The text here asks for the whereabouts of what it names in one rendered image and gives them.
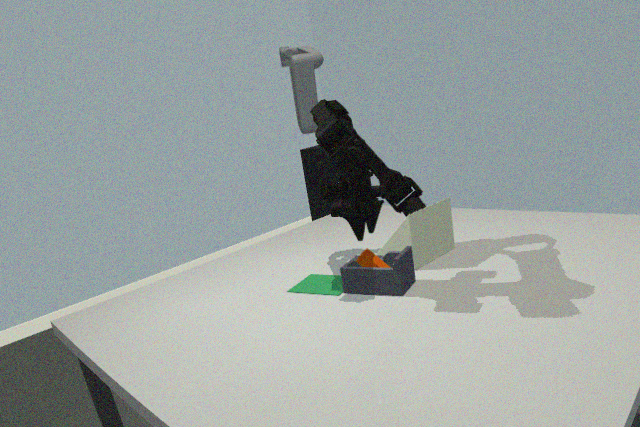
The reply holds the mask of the orange l-shaped block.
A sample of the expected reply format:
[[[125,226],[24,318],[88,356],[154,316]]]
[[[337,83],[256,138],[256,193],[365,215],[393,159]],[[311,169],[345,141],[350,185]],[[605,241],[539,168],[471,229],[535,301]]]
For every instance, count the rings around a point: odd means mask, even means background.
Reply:
[[[361,253],[359,258],[357,259],[357,262],[363,267],[391,268],[374,253],[372,253],[369,248]]]

